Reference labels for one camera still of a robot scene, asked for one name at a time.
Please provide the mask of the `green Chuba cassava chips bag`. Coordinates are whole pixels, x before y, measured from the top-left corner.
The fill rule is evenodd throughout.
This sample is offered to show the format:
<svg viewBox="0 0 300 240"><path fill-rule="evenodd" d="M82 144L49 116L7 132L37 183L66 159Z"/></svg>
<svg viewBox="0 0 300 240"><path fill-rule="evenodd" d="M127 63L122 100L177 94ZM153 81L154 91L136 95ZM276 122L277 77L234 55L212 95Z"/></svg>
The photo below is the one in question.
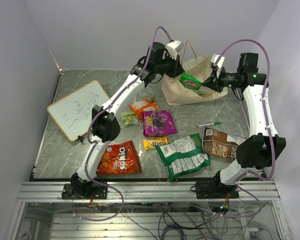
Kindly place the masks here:
<svg viewBox="0 0 300 240"><path fill-rule="evenodd" d="M198 91L202 83L197 80L195 77L183 72L181 74L181 77L179 79L179 82L187 89L193 90L193 91Z"/></svg>

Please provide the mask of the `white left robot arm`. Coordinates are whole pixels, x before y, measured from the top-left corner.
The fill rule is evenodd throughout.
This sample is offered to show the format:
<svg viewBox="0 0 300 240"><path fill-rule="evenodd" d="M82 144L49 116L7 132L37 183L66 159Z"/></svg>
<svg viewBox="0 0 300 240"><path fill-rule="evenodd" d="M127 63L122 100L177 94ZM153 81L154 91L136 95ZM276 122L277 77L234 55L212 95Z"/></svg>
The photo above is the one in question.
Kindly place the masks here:
<svg viewBox="0 0 300 240"><path fill-rule="evenodd" d="M164 45L153 42L146 56L139 59L132 67L130 74L117 92L103 105L95 105L92 109L92 121L88 127L90 147L70 182L75 184L74 192L86 199L92 193L88 183L96 174L96 169L108 145L120 134L118 118L132 98L144 90L157 75L177 77L184 72L180 63L179 51L183 48L180 40L172 40Z"/></svg>

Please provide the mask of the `brown snack bag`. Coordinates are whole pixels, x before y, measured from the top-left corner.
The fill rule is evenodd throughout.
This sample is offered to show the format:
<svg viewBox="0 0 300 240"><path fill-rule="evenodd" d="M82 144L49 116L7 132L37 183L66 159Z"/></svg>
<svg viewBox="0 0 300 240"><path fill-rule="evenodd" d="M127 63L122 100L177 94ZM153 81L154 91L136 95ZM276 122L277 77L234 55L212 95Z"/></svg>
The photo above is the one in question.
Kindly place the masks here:
<svg viewBox="0 0 300 240"><path fill-rule="evenodd" d="M236 159L237 149L245 140L240 136L204 127L202 135L203 153L224 159Z"/></svg>

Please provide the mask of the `beige paper bag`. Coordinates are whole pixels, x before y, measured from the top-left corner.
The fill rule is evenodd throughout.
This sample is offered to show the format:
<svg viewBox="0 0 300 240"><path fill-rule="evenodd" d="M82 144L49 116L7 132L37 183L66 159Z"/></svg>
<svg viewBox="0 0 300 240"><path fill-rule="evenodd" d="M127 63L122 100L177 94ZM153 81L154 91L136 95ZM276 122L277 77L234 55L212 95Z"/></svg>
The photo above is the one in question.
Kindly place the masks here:
<svg viewBox="0 0 300 240"><path fill-rule="evenodd" d="M186 74L199 80L203 83L211 74L211 56L197 56L183 61L181 59L181 66ZM161 83L162 92L169 105L188 105L202 102L209 102L221 99L228 94L228 89L223 88L222 92L216 92L207 87L201 86L198 91L194 91L184 87L180 83L180 76L171 78L167 75L163 77Z"/></svg>

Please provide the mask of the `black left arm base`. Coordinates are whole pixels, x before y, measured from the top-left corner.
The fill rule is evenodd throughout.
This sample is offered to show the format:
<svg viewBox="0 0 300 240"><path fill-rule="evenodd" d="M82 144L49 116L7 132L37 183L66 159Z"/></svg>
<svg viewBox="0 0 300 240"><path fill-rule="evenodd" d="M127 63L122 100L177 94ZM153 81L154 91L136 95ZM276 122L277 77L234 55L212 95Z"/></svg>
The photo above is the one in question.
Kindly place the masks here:
<svg viewBox="0 0 300 240"><path fill-rule="evenodd" d="M70 178L70 183L63 186L61 198L63 200L105 200L108 188L91 180L82 180L77 173Z"/></svg>

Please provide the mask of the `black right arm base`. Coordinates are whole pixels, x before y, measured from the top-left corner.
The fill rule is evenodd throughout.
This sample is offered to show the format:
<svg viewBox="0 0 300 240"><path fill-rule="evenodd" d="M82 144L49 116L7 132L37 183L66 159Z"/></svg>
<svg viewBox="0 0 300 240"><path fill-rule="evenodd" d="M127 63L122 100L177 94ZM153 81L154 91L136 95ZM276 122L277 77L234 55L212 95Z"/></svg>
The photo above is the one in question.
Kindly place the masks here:
<svg viewBox="0 0 300 240"><path fill-rule="evenodd" d="M220 173L221 171L218 171L212 178L197 181L190 187L190 191L196 194L197 199L238 199L237 187L221 183Z"/></svg>

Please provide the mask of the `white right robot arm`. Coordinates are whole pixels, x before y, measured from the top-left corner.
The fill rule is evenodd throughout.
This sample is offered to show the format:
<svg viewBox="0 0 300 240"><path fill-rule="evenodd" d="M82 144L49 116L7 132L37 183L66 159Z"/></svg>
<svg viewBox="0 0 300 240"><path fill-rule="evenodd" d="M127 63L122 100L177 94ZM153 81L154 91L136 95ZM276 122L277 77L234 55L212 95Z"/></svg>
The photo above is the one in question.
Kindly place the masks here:
<svg viewBox="0 0 300 240"><path fill-rule="evenodd" d="M210 59L212 72L203 86L221 92L223 88L240 89L246 103L249 120L249 137L236 151L236 158L227 168L219 172L219 181L210 186L216 198L228 192L245 175L258 176L258 171L270 168L272 178L275 163L286 147L286 139L280 137L272 120L269 105L267 74L258 69L258 54L242 53L236 72L227 72L223 67L224 57L214 54Z"/></svg>

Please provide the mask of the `dark green chips bag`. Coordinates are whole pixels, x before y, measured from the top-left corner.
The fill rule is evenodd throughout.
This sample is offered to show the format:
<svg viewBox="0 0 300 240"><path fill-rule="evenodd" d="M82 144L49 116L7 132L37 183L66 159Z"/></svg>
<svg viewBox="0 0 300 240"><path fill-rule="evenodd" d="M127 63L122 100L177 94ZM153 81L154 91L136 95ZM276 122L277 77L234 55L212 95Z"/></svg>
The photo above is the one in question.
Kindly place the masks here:
<svg viewBox="0 0 300 240"><path fill-rule="evenodd" d="M209 156L203 153L203 143L199 133L156 146L155 149L165 166L170 182L211 165Z"/></svg>

